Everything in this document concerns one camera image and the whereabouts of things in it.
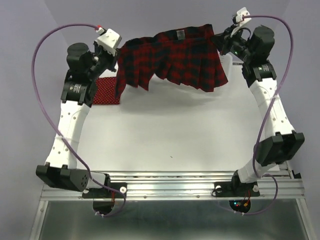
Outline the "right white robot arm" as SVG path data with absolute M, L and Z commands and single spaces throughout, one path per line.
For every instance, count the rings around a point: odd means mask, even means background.
M 243 28 L 232 25 L 213 37 L 221 55 L 232 53 L 242 60 L 242 75 L 253 94 L 262 124 L 253 147 L 253 156 L 236 170 L 230 181 L 214 183 L 212 195 L 218 198 L 260 195 L 257 181 L 267 172 L 291 160 L 305 141 L 290 123 L 281 98 L 275 69 L 268 57 L 275 44 L 274 32 L 258 26 L 248 39 L 242 37 Z

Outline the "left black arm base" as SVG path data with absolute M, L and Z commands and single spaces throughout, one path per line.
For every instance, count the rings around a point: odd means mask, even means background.
M 113 217 L 124 208 L 124 203 L 121 203 L 121 200 L 127 196 L 128 184 L 126 182 L 111 182 L 110 187 L 118 192 L 105 188 L 90 188 L 82 193 L 83 199 L 93 200 L 92 208 L 96 216 Z

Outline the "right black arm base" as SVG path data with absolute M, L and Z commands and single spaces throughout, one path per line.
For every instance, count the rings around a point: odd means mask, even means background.
M 216 198 L 230 198 L 229 205 L 235 212 L 247 214 L 251 209 L 251 198 L 259 197 L 257 182 L 233 184 L 231 181 L 214 183 L 211 195 Z

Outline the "red black plaid skirt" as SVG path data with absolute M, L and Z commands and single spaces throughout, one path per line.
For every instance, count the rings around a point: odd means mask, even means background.
M 214 35 L 213 26 L 205 24 L 128 40 L 117 60 L 115 95 L 119 97 L 127 85 L 148 90 L 153 75 L 204 92 L 227 84 Z

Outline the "red polka dot skirt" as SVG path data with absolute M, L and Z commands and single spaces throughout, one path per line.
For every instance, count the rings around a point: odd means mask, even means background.
M 116 77 L 100 77 L 96 80 L 97 92 L 93 105 L 119 105 L 120 97 L 116 97 Z

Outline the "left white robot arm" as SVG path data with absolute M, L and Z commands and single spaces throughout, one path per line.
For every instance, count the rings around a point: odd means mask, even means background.
M 35 174 L 49 187 L 83 192 L 94 189 L 100 197 L 111 193 L 110 176 L 77 167 L 78 151 L 85 119 L 98 90 L 96 80 L 106 70 L 114 72 L 118 49 L 94 42 L 91 52 L 85 43 L 67 49 L 68 71 L 61 93 L 60 118 L 51 151 Z

